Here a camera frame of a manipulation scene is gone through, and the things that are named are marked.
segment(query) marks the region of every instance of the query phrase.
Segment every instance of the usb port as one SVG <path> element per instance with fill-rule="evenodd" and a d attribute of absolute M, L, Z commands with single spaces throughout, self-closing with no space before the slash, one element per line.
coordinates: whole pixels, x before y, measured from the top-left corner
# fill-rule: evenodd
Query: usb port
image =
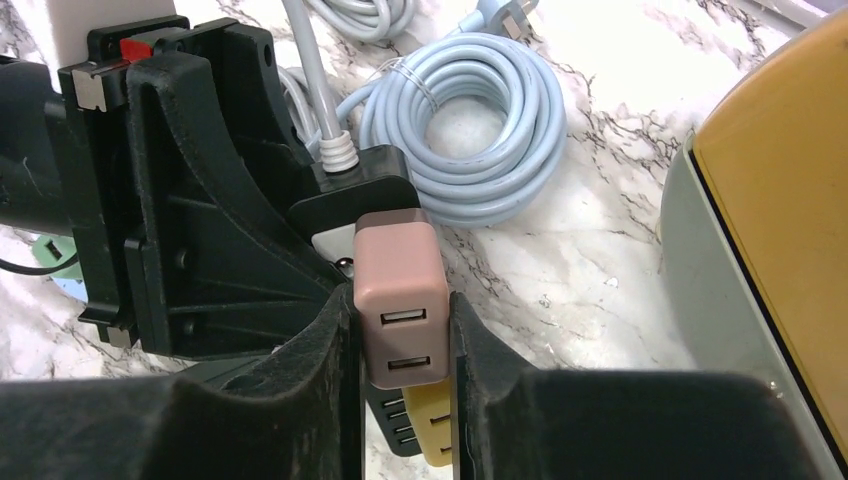
<path fill-rule="evenodd" d="M 383 325 L 391 325 L 393 323 L 414 322 L 416 320 L 426 320 L 427 310 L 419 308 L 417 310 L 406 310 L 403 312 L 384 313 L 380 315 L 380 321 Z"/>
<path fill-rule="evenodd" d="M 430 365 L 430 357 L 414 357 L 403 360 L 392 360 L 389 362 L 389 370 L 402 370 L 406 368 L 426 367 Z"/>
<path fill-rule="evenodd" d="M 383 408 L 393 407 L 395 405 L 400 405 L 401 403 L 403 403 L 403 397 L 398 397 L 392 400 L 386 400 L 385 402 L 383 402 Z"/>
<path fill-rule="evenodd" d="M 450 420 L 450 413 L 447 415 L 442 415 L 441 417 L 431 418 L 430 425 L 437 425 L 442 422 L 447 422 Z"/>

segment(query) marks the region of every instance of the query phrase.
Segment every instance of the light blue cable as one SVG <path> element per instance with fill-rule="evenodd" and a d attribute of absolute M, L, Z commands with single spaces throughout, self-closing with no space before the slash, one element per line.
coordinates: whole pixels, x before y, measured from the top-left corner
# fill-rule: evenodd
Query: light blue cable
<path fill-rule="evenodd" d="M 364 43 L 395 38 L 406 30 L 418 0 L 306 0 L 342 35 Z"/>
<path fill-rule="evenodd" d="M 421 204 L 436 223 L 479 228 L 523 210 L 553 174 L 566 144 L 562 90 L 527 46 L 486 33 L 459 33 L 426 45 L 356 90 L 337 110 L 347 118 L 365 102 L 359 147 L 394 145 L 407 155 Z M 468 158 L 440 156 L 424 135 L 437 104 L 461 96 L 491 100 L 506 114 L 498 138 Z M 318 137 L 307 144 L 313 151 Z"/>

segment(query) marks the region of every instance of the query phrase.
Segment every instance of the yellow device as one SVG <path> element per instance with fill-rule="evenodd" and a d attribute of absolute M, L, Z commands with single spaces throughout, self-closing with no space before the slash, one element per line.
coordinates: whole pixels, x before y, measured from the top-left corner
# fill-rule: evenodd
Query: yellow device
<path fill-rule="evenodd" d="M 403 390 L 406 413 L 421 446 L 424 460 L 433 467 L 451 464 L 451 379 Z"/>
<path fill-rule="evenodd" d="M 848 456 L 848 9 L 748 74 L 678 152 L 668 288 L 699 366 L 761 379 L 824 478 Z"/>

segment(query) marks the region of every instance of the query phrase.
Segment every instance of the cable strain relief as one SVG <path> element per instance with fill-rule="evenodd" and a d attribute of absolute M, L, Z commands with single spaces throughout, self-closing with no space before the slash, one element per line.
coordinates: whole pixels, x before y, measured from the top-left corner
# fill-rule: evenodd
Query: cable strain relief
<path fill-rule="evenodd" d="M 359 154 L 347 130 L 342 130 L 342 134 L 332 140 L 319 140 L 318 151 L 327 173 L 344 172 L 359 164 Z"/>

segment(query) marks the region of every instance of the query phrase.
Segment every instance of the marble countertop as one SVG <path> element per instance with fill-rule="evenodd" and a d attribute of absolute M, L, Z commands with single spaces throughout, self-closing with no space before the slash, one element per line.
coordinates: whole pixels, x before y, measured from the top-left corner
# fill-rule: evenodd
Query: marble countertop
<path fill-rule="evenodd" d="M 39 59 L 14 5 L 0 0 L 0 52 Z M 279 0 L 178 0 L 199 23 L 221 16 L 277 39 L 277 61 L 297 65 Z M 344 40 L 313 17 L 332 83 L 361 85 L 387 59 L 455 27 L 475 0 L 421 0 L 410 33 L 386 48 Z M 442 229 L 452 286 L 486 324 L 540 367 L 692 368 L 663 287 L 656 225 L 666 169 L 684 138 L 750 68 L 792 32 L 745 5 L 720 0 L 542 1 L 530 40 L 566 98 L 569 143 L 539 198 L 487 229 Z M 445 106 L 429 132 L 436 150 L 473 153 L 497 115 L 472 100 Z M 0 228 L 2 258 L 32 262 L 32 236 Z M 101 344 L 75 321 L 81 305 L 51 281 L 0 272 L 0 380 L 118 377 L 183 363 Z M 368 478 L 450 478 L 422 459 L 390 455 L 369 420 Z"/>

